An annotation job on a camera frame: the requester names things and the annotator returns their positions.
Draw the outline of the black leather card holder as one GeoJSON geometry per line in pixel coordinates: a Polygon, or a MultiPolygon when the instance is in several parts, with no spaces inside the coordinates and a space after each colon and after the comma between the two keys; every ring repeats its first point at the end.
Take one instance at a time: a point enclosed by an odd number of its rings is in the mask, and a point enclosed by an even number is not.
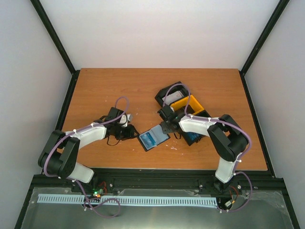
{"type": "Polygon", "coordinates": [[[149,130],[147,130],[145,132],[149,132],[153,136],[153,138],[157,142],[157,146],[170,139],[170,135],[169,134],[164,134],[162,132],[161,125],[156,125],[156,126],[152,127],[151,129],[149,129],[149,130]]]}

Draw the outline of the black cards stack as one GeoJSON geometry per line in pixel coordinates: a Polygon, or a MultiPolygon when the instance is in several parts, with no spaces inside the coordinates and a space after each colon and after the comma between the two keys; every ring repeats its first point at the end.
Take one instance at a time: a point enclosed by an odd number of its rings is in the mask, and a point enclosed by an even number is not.
{"type": "Polygon", "coordinates": [[[185,106],[183,106],[182,108],[179,109],[179,112],[181,113],[187,113],[187,114],[192,114],[193,113],[193,109],[188,106],[187,109],[185,109],[185,106]]]}

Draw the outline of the yellow bin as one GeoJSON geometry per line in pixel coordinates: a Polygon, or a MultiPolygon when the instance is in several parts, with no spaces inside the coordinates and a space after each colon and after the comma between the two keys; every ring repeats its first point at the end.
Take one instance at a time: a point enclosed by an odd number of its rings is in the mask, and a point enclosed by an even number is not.
{"type": "Polygon", "coordinates": [[[186,112],[191,115],[197,115],[205,110],[193,95],[190,95],[190,98],[187,96],[177,100],[176,102],[173,102],[170,107],[174,111],[178,111],[180,109],[184,111],[187,107],[186,112]]]}

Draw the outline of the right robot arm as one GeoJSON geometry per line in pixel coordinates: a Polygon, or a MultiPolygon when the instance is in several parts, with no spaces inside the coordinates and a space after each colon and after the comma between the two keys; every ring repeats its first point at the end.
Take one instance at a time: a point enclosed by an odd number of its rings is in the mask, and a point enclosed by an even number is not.
{"type": "Polygon", "coordinates": [[[202,117],[184,111],[174,111],[165,105],[158,111],[163,120],[162,131],[168,133],[196,133],[209,137],[217,154],[219,163],[213,182],[218,192],[224,192],[236,175],[237,164],[252,147],[250,136],[242,130],[228,114],[221,117],[202,117]]]}

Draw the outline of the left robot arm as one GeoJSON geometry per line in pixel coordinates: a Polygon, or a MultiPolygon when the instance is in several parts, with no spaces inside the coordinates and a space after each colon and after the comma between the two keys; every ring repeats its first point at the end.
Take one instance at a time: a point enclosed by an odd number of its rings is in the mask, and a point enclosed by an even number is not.
{"type": "Polygon", "coordinates": [[[133,116],[116,107],[112,107],[107,115],[93,121],[80,129],[63,132],[54,130],[39,159],[38,165],[48,177],[66,178],[82,182],[89,192],[98,189],[99,180],[94,171],[77,162],[81,148],[103,139],[114,136],[124,141],[136,138],[139,133],[131,124],[133,116]]]}

